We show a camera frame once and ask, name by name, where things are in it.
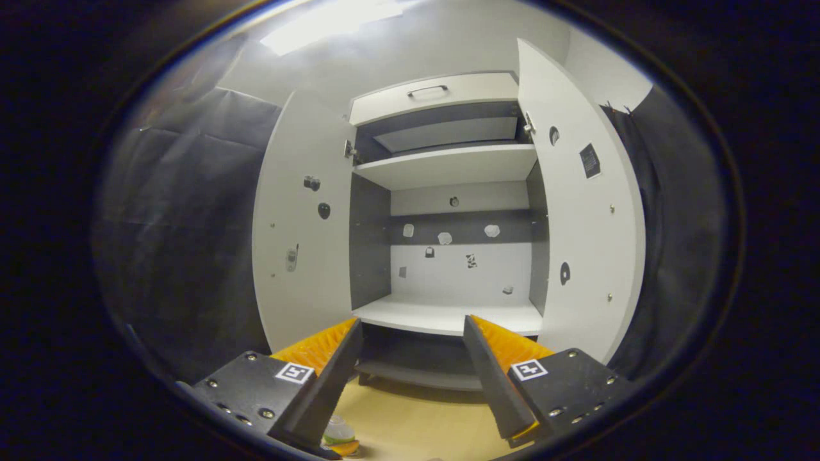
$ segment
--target cabinet door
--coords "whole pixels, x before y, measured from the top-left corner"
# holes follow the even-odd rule
[[[267,145],[253,209],[253,283],[276,352],[350,318],[349,215],[356,129],[308,94],[290,95]],[[320,181],[305,186],[305,176]],[[327,218],[319,207],[330,208]]]
[[[549,286],[538,342],[556,351],[576,347],[606,363],[629,327],[644,272],[635,172],[605,114],[573,78],[525,40],[518,40],[518,54],[518,102],[535,128],[549,214]]]

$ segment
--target tan floor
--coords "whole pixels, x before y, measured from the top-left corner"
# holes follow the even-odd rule
[[[353,380],[345,386],[335,414],[355,430],[367,460],[479,461],[514,451],[499,436],[490,407],[477,392],[380,378],[360,386]]]

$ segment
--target white cabinet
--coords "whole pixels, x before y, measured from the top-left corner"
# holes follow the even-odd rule
[[[351,104],[349,121],[359,126],[421,109],[517,98],[518,84],[509,72],[448,75],[360,96]]]
[[[291,95],[266,151],[253,217],[254,282],[273,350],[351,313],[374,325],[435,335],[461,335],[464,316],[473,313],[520,334],[538,335],[550,349],[577,347],[603,363],[611,358],[631,321],[643,274],[645,232],[635,175],[605,115],[561,66],[524,41],[519,59],[520,87],[509,72],[420,80],[354,99],[348,121],[306,94]],[[367,142],[400,133],[403,137],[386,143],[416,145],[413,132],[402,131],[413,114],[439,107],[450,116],[467,104],[498,102],[507,106],[493,106],[483,117],[513,117],[520,135],[525,112],[531,142],[523,144],[517,136],[503,144],[440,146],[403,156],[391,151],[387,158],[356,166],[345,156],[345,144],[355,140],[362,148],[362,133],[373,126],[379,130],[369,131]],[[448,123],[446,116],[436,123]],[[411,122],[413,129],[426,123]],[[550,139],[553,127],[560,136],[556,143]],[[463,140],[465,129],[458,129],[453,138]],[[533,176],[534,168],[539,175]],[[415,211],[354,222],[352,175],[353,183],[364,178],[375,183],[368,187],[395,192],[404,202],[448,198],[451,204],[404,203],[396,209]],[[305,186],[305,176],[321,182],[318,190]],[[522,196],[533,194],[525,184],[532,177],[539,178],[535,189],[549,210],[549,249],[531,244],[529,226],[545,226],[547,220],[542,211],[535,216],[528,209],[535,200]],[[459,195],[468,207],[458,208]],[[317,210],[320,203],[330,206],[327,219]],[[498,222],[501,233],[485,235],[485,226]],[[412,223],[414,233],[408,232]],[[435,238],[440,231],[451,234],[452,244]],[[354,247],[354,240],[361,246]],[[377,240],[389,242],[383,244],[391,250],[380,254],[391,260],[353,273],[354,260],[374,254],[368,245]],[[297,244],[290,271],[287,255]],[[545,258],[529,258],[530,251],[541,249],[549,253]],[[544,264],[543,271],[531,271],[537,263]],[[366,272],[385,271],[392,293],[353,305],[352,286],[367,283]],[[536,273],[548,276],[531,281]],[[548,281],[545,304],[536,307],[527,292]]]
[[[549,209],[550,283],[538,342],[577,347],[606,363],[629,327],[644,273],[635,172],[600,107],[569,74],[524,40],[518,53],[518,102],[535,127]]]

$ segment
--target shelf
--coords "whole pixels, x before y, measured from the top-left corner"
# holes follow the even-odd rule
[[[473,314],[519,335],[538,335],[541,315],[527,304],[504,306],[464,306],[424,304],[413,297],[389,294],[353,311],[355,317],[372,325],[388,326],[405,331],[435,335],[461,336],[464,316]]]
[[[356,369],[374,377],[383,377],[418,386],[450,390],[481,390],[481,382],[477,375],[417,370],[377,360],[362,361],[356,366]]]
[[[497,144],[416,153],[365,163],[357,175],[389,190],[526,180],[537,156],[532,144]]]

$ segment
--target black fabric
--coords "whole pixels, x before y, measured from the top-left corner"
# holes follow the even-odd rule
[[[112,316],[177,379],[270,350],[251,265],[256,183],[280,109],[215,89],[128,133],[98,191],[93,251]]]
[[[724,181],[704,137],[657,87],[631,114],[602,107],[640,188],[646,259],[632,322],[608,366],[651,373],[698,325],[726,241]]]

